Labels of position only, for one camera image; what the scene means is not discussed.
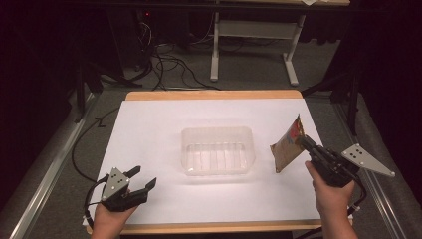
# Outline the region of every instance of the plastic tray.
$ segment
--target plastic tray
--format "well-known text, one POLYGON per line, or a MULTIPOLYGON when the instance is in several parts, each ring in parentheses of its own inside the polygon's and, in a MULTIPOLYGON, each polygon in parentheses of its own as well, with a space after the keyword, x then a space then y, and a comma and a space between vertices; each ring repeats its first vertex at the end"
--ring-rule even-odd
POLYGON ((239 127, 197 127, 182 131, 182 166, 187 175, 247 173, 255 161, 252 131, 239 127))

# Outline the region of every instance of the snack bag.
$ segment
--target snack bag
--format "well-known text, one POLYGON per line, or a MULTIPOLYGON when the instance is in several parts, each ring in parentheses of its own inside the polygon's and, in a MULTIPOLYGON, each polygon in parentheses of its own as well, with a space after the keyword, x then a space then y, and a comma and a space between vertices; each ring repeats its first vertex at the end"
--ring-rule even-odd
POLYGON ((276 163, 276 173, 280 173, 291 163, 304 149, 297 142, 298 136, 305 135, 301 117, 298 116, 289 130, 275 144, 270 145, 276 163))

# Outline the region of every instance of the hand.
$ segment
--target hand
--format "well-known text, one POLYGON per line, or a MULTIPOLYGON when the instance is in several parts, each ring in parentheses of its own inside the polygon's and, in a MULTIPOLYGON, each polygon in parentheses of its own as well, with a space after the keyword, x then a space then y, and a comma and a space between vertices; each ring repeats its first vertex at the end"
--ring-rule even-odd
POLYGON ((137 206, 127 209, 124 212, 110 212, 102 204, 98 204, 94 220, 94 231, 91 238, 115 238, 123 230, 127 219, 136 208, 137 206))
POLYGON ((322 222, 324 239, 357 238, 347 218, 347 206, 353 193, 354 181, 343 188, 328 186, 310 161, 305 166, 316 191, 316 209, 322 222))

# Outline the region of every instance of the white metal frame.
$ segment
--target white metal frame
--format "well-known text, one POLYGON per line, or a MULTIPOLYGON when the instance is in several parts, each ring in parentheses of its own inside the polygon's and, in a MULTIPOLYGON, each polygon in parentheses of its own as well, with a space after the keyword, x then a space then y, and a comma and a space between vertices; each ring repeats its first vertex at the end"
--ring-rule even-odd
POLYGON ((301 15, 296 23, 253 22, 220 20, 220 14, 214 17, 214 48, 211 59, 211 82, 218 81, 219 50, 218 40, 220 36, 230 37, 255 37, 268 39, 290 39, 291 46, 288 53, 283 54, 283 60, 292 86, 298 86, 299 81, 292 63, 292 57, 301 35, 305 22, 305 15, 301 15))

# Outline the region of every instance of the white surface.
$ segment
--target white surface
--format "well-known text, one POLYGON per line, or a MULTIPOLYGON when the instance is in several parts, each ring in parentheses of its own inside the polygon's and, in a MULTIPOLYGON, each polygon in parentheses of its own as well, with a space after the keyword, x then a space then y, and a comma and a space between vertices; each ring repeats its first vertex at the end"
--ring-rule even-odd
MULTIPOLYGON (((244 222, 319 219, 312 180, 303 152, 276 174, 270 145, 298 114, 305 133, 320 144, 302 99, 127 101, 120 111, 105 153, 100 177, 112 167, 140 173, 129 188, 157 183, 148 202, 127 224, 244 222), (181 132, 187 127, 239 126, 252 130, 256 159, 247 174, 192 177, 183 172, 181 132)), ((92 202, 99 201, 102 187, 92 202)), ((95 207, 90 208, 94 216, 95 207)))

